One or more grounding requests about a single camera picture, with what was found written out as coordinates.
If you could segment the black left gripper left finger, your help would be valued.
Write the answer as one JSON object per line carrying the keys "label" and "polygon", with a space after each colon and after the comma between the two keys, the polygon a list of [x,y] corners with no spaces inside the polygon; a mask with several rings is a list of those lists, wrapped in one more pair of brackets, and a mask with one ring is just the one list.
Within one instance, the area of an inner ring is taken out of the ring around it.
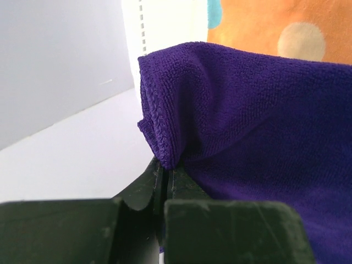
{"label": "black left gripper left finger", "polygon": [[107,199],[1,204],[1,263],[158,263],[163,168]]}

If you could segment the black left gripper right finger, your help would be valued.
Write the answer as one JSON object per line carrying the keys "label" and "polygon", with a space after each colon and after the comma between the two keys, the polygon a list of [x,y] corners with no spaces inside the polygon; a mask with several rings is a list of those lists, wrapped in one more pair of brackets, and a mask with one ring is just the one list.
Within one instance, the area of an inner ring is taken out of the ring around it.
{"label": "black left gripper right finger", "polygon": [[281,202],[213,200],[164,171],[165,263],[314,263],[298,213]]}

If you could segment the purple towel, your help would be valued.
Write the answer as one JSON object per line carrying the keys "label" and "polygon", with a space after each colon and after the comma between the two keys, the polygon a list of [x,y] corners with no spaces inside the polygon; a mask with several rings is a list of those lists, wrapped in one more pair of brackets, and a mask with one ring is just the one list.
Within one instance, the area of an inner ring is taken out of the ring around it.
{"label": "purple towel", "polygon": [[319,263],[351,263],[351,66],[189,42],[140,57],[138,126],[210,196],[297,210]]}

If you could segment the orange polka dot towel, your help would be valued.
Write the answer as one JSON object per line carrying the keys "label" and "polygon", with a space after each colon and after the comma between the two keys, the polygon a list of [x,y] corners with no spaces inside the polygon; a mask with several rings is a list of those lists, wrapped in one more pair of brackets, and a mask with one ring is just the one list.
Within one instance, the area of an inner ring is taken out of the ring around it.
{"label": "orange polka dot towel", "polygon": [[207,40],[242,51],[351,64],[351,0],[207,1]]}

